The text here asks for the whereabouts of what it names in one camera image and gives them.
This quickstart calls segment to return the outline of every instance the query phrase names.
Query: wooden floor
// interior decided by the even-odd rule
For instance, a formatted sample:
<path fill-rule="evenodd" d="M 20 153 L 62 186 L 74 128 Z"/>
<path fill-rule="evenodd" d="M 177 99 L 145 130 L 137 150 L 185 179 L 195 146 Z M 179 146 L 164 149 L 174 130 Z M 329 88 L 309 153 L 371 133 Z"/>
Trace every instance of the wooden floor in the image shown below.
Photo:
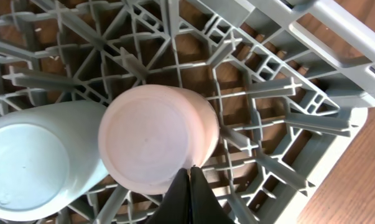
<path fill-rule="evenodd" d="M 375 31 L 375 0 L 338 0 L 346 10 Z M 355 49 L 331 40 L 330 31 L 317 21 L 307 29 L 345 57 Z M 367 123 L 324 180 L 299 216 L 298 223 L 375 223 L 375 108 Z"/>

